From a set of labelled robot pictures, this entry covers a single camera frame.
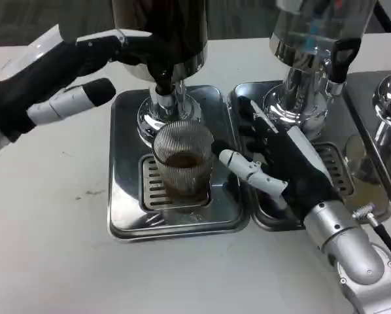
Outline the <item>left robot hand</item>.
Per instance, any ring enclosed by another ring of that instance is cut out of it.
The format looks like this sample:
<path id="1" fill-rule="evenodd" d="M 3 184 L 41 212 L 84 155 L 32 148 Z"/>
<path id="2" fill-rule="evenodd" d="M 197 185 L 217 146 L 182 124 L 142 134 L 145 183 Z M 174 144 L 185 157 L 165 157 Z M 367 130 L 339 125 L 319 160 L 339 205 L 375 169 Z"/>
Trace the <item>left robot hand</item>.
<path id="1" fill-rule="evenodd" d="M 161 53 L 161 45 L 162 40 L 151 32 L 132 29 L 110 29 L 65 41 L 59 27 L 52 27 L 0 73 L 0 144 L 106 104 L 116 94 L 109 79 L 72 83 L 113 61 L 139 65 Z"/>

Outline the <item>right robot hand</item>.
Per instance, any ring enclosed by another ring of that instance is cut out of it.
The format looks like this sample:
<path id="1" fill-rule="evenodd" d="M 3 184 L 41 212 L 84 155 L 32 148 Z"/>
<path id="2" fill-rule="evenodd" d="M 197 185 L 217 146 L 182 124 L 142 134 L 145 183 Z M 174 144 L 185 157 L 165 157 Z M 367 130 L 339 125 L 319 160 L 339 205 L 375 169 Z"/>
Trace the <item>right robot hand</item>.
<path id="1" fill-rule="evenodd" d="M 225 141 L 215 140 L 211 150 L 222 164 L 277 204 L 290 206 L 300 221 L 321 203 L 342 203 L 322 159 L 297 126 L 273 122 L 247 97 L 239 97 L 238 103 L 241 118 L 250 123 L 245 131 L 267 163 L 249 160 Z"/>

